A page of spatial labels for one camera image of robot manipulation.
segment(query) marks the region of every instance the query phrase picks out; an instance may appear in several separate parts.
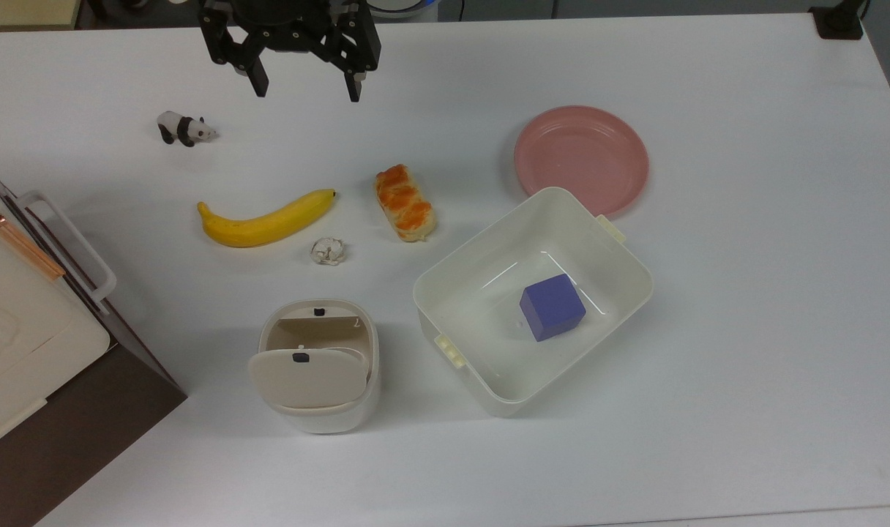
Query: panda figurine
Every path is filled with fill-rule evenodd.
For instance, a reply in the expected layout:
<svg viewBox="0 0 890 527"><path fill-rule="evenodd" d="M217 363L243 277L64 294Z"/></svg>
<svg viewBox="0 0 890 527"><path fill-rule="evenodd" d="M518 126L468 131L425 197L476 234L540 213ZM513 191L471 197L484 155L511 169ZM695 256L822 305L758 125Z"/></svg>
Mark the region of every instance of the panda figurine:
<svg viewBox="0 0 890 527"><path fill-rule="evenodd" d="M168 144L175 143L176 137L184 146L194 146L195 141L207 141L217 137L217 132L204 124L204 117L196 121L174 111L164 111L155 122L158 123L162 141Z"/></svg>

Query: blue cube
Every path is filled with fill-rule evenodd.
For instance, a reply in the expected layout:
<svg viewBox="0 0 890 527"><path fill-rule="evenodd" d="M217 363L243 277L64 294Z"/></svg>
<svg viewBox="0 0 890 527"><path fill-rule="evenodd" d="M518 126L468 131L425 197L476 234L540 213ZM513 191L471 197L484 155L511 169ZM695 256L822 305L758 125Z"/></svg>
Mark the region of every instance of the blue cube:
<svg viewBox="0 0 890 527"><path fill-rule="evenodd" d="M585 305L568 274L526 287L520 308L537 343L575 328L585 317Z"/></svg>

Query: pink plate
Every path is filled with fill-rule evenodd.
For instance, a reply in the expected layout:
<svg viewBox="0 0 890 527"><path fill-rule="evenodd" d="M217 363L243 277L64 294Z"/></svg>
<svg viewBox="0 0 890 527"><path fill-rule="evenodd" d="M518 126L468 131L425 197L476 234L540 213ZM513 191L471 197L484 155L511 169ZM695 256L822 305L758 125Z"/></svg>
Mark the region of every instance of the pink plate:
<svg viewBox="0 0 890 527"><path fill-rule="evenodd" d="M643 190L650 159L640 137L607 111L563 106L541 113L520 133L513 161L530 196L563 187L592 214L615 214Z"/></svg>

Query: small trash can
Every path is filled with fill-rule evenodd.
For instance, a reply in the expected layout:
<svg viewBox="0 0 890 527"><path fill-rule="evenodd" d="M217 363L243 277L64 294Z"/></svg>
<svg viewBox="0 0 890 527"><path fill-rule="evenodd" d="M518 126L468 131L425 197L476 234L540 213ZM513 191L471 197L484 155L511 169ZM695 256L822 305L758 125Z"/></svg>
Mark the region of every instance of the small trash can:
<svg viewBox="0 0 890 527"><path fill-rule="evenodd" d="M294 302L272 313L249 361L263 400L307 433L342 433L377 407L377 329L357 304Z"/></svg>

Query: banana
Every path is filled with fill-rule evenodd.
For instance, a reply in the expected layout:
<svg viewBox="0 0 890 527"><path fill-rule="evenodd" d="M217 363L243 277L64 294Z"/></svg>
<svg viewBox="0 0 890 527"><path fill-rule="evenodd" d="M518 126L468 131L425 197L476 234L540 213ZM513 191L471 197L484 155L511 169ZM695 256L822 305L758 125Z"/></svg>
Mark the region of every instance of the banana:
<svg viewBox="0 0 890 527"><path fill-rule="evenodd" d="M229 220L211 212L204 201L198 203L204 233L228 247L255 247L297 233L328 212L337 193L334 189L315 190L253 220Z"/></svg>

